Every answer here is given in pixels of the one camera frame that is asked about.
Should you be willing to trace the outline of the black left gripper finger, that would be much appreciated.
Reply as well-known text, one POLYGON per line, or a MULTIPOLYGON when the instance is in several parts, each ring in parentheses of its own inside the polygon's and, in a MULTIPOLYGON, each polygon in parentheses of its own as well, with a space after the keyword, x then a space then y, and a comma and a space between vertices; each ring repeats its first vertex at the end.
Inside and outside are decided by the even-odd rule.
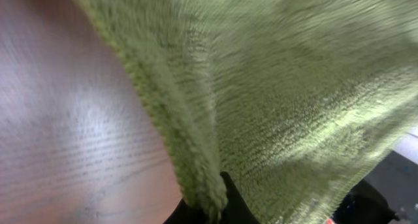
MULTIPOLYGON (((259 221, 249 210, 244 199, 241 197, 233 180, 227 172, 221 172, 221 177, 227 188, 228 204, 221 213, 219 224, 259 224, 259 221)), ((202 210, 191 208, 182 199, 173 213, 165 220, 164 224, 209 224, 208 215, 202 210)))

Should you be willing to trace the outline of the green cloth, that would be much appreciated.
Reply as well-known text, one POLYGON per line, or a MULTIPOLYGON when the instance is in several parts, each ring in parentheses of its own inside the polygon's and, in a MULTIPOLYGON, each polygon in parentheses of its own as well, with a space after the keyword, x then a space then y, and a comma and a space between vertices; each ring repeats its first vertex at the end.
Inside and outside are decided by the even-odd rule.
POLYGON ((322 223, 417 124, 417 0, 75 0, 217 221, 322 223))

